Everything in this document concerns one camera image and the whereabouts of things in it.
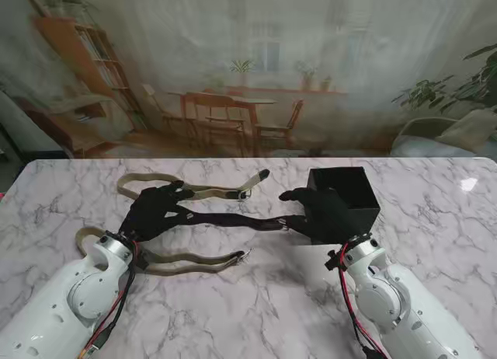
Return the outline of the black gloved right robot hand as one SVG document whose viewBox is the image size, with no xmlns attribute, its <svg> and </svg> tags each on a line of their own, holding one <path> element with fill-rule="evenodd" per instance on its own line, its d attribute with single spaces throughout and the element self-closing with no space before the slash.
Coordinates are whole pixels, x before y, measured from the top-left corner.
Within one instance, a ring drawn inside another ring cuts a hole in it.
<svg viewBox="0 0 497 359">
<path fill-rule="evenodd" d="M 362 231 L 336 190 L 317 191 L 299 187 L 279 195 L 281 201 L 297 201 L 306 210 L 305 216 L 285 217 L 286 226 L 324 244 L 345 245 L 369 239 Z"/>
</svg>

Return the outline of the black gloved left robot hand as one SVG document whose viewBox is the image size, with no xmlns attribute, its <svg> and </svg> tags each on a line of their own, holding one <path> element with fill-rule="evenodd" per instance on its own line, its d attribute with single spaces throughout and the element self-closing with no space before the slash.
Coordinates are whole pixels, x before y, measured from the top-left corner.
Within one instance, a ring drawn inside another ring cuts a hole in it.
<svg viewBox="0 0 497 359">
<path fill-rule="evenodd" d="M 184 182 L 177 180 L 142 190 L 130 206 L 118 233 L 135 242 L 146 242 L 177 225 L 186 224 L 190 210 L 178 203 L 192 198 L 194 192 L 183 186 Z"/>
</svg>

